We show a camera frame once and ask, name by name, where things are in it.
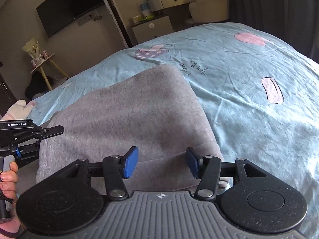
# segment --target door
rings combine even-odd
[[[0,115],[4,116],[11,105],[13,105],[17,99],[10,91],[8,85],[4,81],[0,74]]]

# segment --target wall-mounted tv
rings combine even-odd
[[[103,0],[45,0],[37,12],[48,37],[103,4]]]

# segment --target human hand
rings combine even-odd
[[[16,164],[16,162],[11,162],[10,171],[2,172],[0,174],[0,178],[2,180],[2,182],[0,182],[0,189],[2,190],[3,195],[9,199],[13,199],[13,210],[11,211],[12,220],[8,223],[0,224],[0,228],[10,233],[18,232],[20,227],[20,221],[15,210],[18,200],[17,187],[15,184],[18,181],[17,171],[18,165]],[[0,239],[7,238],[8,237],[0,234]]]

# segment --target blue gripper pad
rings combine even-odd
[[[200,157],[193,148],[186,149],[186,163],[195,179],[200,179],[199,170],[201,167],[201,161],[203,161],[202,157]]]
[[[18,147],[17,147],[16,153],[17,153],[17,157],[18,157],[18,158],[21,157],[21,152],[20,152],[20,150],[19,150]]]
[[[132,176],[138,163],[138,148],[131,147],[131,149],[122,157],[122,160],[125,161],[125,164],[121,175],[123,179],[128,179]]]

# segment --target finger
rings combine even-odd
[[[2,193],[8,199],[15,199],[17,196],[15,191],[3,191]]]
[[[13,206],[14,208],[16,208],[16,203],[17,203],[17,201],[18,201],[18,196],[16,195],[15,198],[13,199],[13,202],[12,202],[12,206]]]
[[[17,191],[17,187],[14,182],[1,182],[0,189],[4,191]]]
[[[0,178],[4,182],[17,182],[18,175],[14,171],[2,172]]]
[[[18,171],[18,165],[16,162],[11,162],[10,163],[10,170],[11,171],[14,171],[14,172],[17,172]]]

